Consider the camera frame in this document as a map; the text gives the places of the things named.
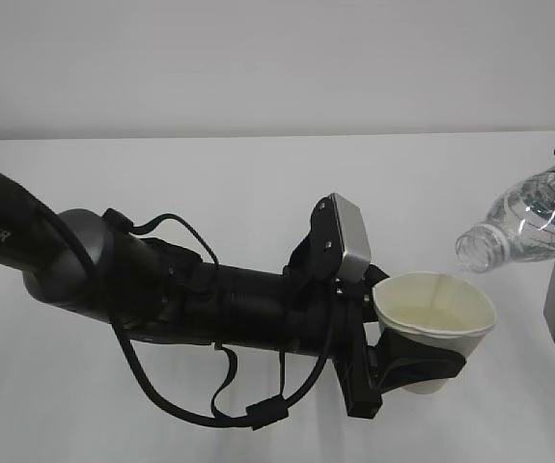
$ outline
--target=white tabletop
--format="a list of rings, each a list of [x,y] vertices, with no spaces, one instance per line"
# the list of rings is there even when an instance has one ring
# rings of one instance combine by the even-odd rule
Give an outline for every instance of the white tabletop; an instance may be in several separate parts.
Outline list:
[[[374,261],[391,275],[458,272],[455,238],[513,183],[555,163],[555,132],[253,139],[0,142],[0,171],[62,211],[174,211],[224,263],[279,272],[313,205],[360,205]],[[164,239],[198,249],[175,225]],[[30,299],[0,266],[0,462],[555,461],[555,345],[542,306],[551,262],[471,277],[499,322],[440,392],[394,391],[374,421],[346,416],[332,366],[260,431],[196,427],[142,395],[111,329]],[[210,347],[138,344],[156,387],[208,412],[226,361]],[[277,355],[238,348],[220,398],[239,413],[278,390]],[[313,359],[288,356],[287,390]]]

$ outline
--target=white paper cup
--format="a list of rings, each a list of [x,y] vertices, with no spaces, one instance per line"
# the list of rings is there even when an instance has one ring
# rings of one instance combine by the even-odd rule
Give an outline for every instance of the white paper cup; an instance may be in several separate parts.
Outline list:
[[[432,272],[407,273],[374,286],[380,330],[390,327],[405,338],[449,349],[467,358],[496,323],[489,298],[476,286]],[[447,379],[405,386],[416,394],[438,391]]]

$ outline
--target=cup rim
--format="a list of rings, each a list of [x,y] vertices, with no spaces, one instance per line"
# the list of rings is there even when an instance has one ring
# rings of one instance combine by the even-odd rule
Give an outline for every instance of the cup rim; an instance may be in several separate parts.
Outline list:
[[[482,289],[480,289],[478,286],[476,286],[472,282],[470,282],[468,280],[465,280],[463,278],[460,278],[460,277],[456,277],[455,275],[450,275],[448,273],[431,272],[431,271],[416,271],[416,272],[402,273],[401,275],[397,275],[395,277],[389,277],[389,278],[386,278],[386,279],[382,280],[381,282],[377,283],[374,286],[374,292],[376,291],[377,287],[380,287],[383,284],[388,284],[389,280],[391,280],[391,279],[413,276],[413,275],[441,275],[441,276],[449,277],[453,280],[457,280],[461,284],[466,284],[466,285],[470,286],[472,289],[474,289],[475,291],[477,291],[481,295],[483,295],[484,299],[487,302],[487,306],[491,309],[491,314],[493,315],[493,318],[492,318],[491,322],[488,323],[486,326],[484,326],[482,328],[477,328],[477,329],[474,329],[474,330],[461,330],[461,331],[457,331],[457,330],[436,330],[436,329],[432,329],[432,328],[420,327],[420,326],[418,326],[414,323],[403,323],[401,321],[398,321],[397,319],[393,318],[392,316],[390,316],[386,313],[383,313],[380,310],[380,308],[378,307],[378,305],[376,303],[374,303],[375,313],[377,314],[378,318],[381,321],[383,321],[385,324],[387,324],[387,326],[389,326],[390,328],[394,328],[395,330],[398,330],[398,331],[402,330],[405,333],[410,334],[410,335],[427,335],[427,336],[430,336],[432,338],[450,339],[450,338],[467,338],[467,337],[476,338],[476,337],[479,337],[479,336],[484,336],[489,331],[491,331],[491,329],[495,326],[495,324],[497,322],[497,319],[498,319],[498,315],[496,313],[496,308],[495,308],[493,302],[491,301],[491,299],[489,299],[489,296],[487,296],[487,294]]]

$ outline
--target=clear plastic bottle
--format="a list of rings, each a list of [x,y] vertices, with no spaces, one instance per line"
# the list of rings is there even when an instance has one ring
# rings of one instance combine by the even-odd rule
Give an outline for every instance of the clear plastic bottle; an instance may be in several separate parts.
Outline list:
[[[466,270],[484,273],[506,262],[555,257],[555,168],[527,178],[493,204],[484,222],[458,238]]]

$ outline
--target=robotic arm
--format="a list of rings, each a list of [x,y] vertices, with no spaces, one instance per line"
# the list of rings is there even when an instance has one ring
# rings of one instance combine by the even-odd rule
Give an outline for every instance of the robotic arm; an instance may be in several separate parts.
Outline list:
[[[205,247],[212,262],[158,238],[143,238],[176,220]],[[371,419],[382,395],[401,386],[455,377],[465,365],[456,352],[422,345],[386,328],[368,345],[364,323],[378,322],[372,287],[388,278],[371,264],[359,208],[338,194],[322,198],[310,231],[282,274],[221,265],[208,244],[174,214],[136,227],[122,213],[86,209],[59,215],[0,174],[0,263],[22,272],[37,300],[112,325],[147,397],[165,412],[210,427],[258,429],[288,416],[333,361],[347,414]],[[211,403],[212,417],[166,400],[152,386],[131,340],[215,344],[236,374],[236,354],[223,344],[318,357],[292,395],[281,393],[229,417]]]

